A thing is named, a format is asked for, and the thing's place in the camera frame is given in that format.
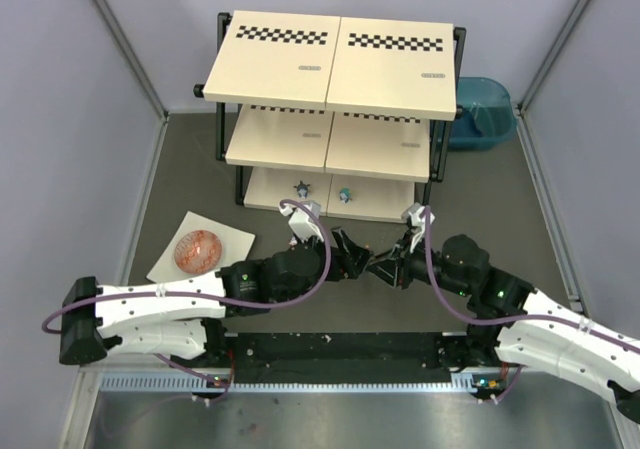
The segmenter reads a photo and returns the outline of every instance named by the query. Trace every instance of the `orange egg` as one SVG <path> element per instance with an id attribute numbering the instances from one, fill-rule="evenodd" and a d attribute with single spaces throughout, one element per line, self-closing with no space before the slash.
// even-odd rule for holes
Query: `orange egg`
<path id="1" fill-rule="evenodd" d="M 193 231 L 176 244 L 173 257 L 187 274 L 204 274 L 216 267 L 222 256 L 222 243 L 209 231 Z"/>

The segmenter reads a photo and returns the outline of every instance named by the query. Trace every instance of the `black metal frame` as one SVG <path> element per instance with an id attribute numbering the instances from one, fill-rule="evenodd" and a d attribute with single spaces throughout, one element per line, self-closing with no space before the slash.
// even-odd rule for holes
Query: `black metal frame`
<path id="1" fill-rule="evenodd" d="M 227 29 L 231 23 L 232 16 L 228 12 L 218 14 L 218 52 L 222 47 L 222 42 L 227 35 Z M 456 43 L 454 54 L 454 70 L 455 70 L 455 87 L 458 89 L 458 80 L 460 78 L 460 68 L 462 66 L 462 56 L 464 53 L 464 43 L 467 30 L 464 27 L 456 27 L 453 30 L 453 40 Z M 202 97 L 201 84 L 194 87 L 194 94 Z M 216 103 L 216 159 L 226 162 L 226 104 L 224 102 Z M 462 110 L 458 106 L 456 118 L 462 115 Z M 453 129 L 453 121 L 432 121 L 431 123 L 431 155 L 429 158 L 429 182 L 424 185 L 421 203 L 427 205 L 431 196 L 431 186 L 433 182 L 442 182 L 444 180 L 444 170 L 447 164 L 447 155 L 449 152 L 449 140 L 451 139 L 451 131 Z M 244 166 L 236 166 L 236 183 L 235 183 L 235 202 L 239 206 L 244 205 L 245 187 L 244 187 Z"/>

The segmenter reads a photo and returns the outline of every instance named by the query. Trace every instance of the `shelf board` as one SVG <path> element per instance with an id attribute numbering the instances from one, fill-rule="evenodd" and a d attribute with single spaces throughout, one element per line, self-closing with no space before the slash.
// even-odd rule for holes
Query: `shelf board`
<path id="1" fill-rule="evenodd" d="M 302 202 L 293 186 L 300 181 L 310 184 L 308 201 L 315 201 L 322 206 L 321 214 L 327 211 L 331 174 L 316 172 L 288 171 L 254 167 L 244 197 L 245 207 L 256 209 L 278 210 L 282 199 L 293 199 Z"/>
<path id="2" fill-rule="evenodd" d="M 233 130 L 229 164 L 324 172 L 333 113 L 244 105 Z"/>
<path id="3" fill-rule="evenodd" d="M 453 29 L 452 24 L 343 17 L 327 110 L 452 121 Z"/>
<path id="4" fill-rule="evenodd" d="M 348 188 L 353 199 L 340 202 L 339 192 Z M 415 184 L 407 181 L 372 179 L 334 174 L 327 215 L 363 221 L 399 222 L 415 202 Z"/>
<path id="5" fill-rule="evenodd" d="M 324 109 L 340 18 L 235 11 L 207 101 Z"/>
<path id="6" fill-rule="evenodd" d="M 429 121 L 336 113 L 327 152 L 326 171 L 427 182 Z"/>

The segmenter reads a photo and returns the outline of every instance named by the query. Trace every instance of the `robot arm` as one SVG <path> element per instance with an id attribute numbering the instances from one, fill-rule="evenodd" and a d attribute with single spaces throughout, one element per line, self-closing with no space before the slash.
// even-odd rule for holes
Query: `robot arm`
<path id="1" fill-rule="evenodd" d="M 307 207 L 319 212 L 315 203 Z M 418 244 L 425 232 L 420 217 L 423 209 L 414 205 L 405 212 L 409 229 L 391 250 L 377 256 L 357 246 L 341 229 L 332 230 L 336 247 L 331 247 L 326 280 L 355 279 L 370 272 L 392 287 L 404 289 L 415 279 L 430 284 L 425 250 Z M 89 297 L 113 297 L 63 315 L 60 362 L 85 364 L 118 353 L 164 353 L 181 360 L 209 355 L 216 361 L 224 347 L 218 319 L 268 309 L 236 307 L 202 299 L 202 294 L 285 302 L 305 294 L 320 277 L 326 255 L 319 228 L 302 211 L 285 208 L 282 212 L 291 216 L 296 244 L 270 258 L 237 262 L 215 274 L 167 284 L 118 287 L 100 286 L 95 278 L 78 280 L 63 307 Z M 640 422 L 638 342 L 572 312 L 526 281 L 491 266 L 489 254 L 467 236 L 448 239 L 442 252 L 431 251 L 431 260 L 438 286 L 467 297 L 467 308 L 477 315 L 467 328 L 463 348 L 445 346 L 440 355 L 444 367 L 497 366 L 501 362 L 526 365 L 581 385 L 615 402 L 624 415 Z M 123 294 L 140 297 L 125 300 Z M 519 315 L 553 315 L 574 327 L 530 319 L 479 324 Z M 626 343 L 627 348 L 595 337 L 596 332 Z"/>

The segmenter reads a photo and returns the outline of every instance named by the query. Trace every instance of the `checkered pattern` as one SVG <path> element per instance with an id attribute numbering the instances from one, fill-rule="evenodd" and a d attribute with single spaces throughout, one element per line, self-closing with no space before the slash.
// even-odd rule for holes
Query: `checkered pattern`
<path id="1" fill-rule="evenodd" d="M 436 51 L 442 52 L 442 39 L 431 40 L 428 37 L 379 36 L 369 34 L 349 34 L 349 45 L 373 47 L 374 49 L 397 49 L 399 51 Z"/>
<path id="2" fill-rule="evenodd" d="M 290 114 L 324 114 L 324 111 L 316 111 L 315 109 L 295 109 L 292 107 L 251 106 L 251 109 L 270 112 L 288 112 Z"/>
<path id="3" fill-rule="evenodd" d="M 378 116 L 376 114 L 358 114 L 358 113 L 349 113 L 345 112 L 345 116 L 355 117 L 356 119 L 372 119 L 374 121 L 386 121 L 386 122 L 406 122 L 411 123 L 414 122 L 416 124 L 420 124 L 420 119 L 416 119 L 415 117 L 393 117 L 393 116 Z"/>
<path id="4" fill-rule="evenodd" d="M 294 31 L 292 29 L 269 29 L 258 26 L 240 26 L 238 39 L 257 39 L 259 41 L 284 42 L 285 44 L 319 44 L 327 43 L 328 32 Z"/>

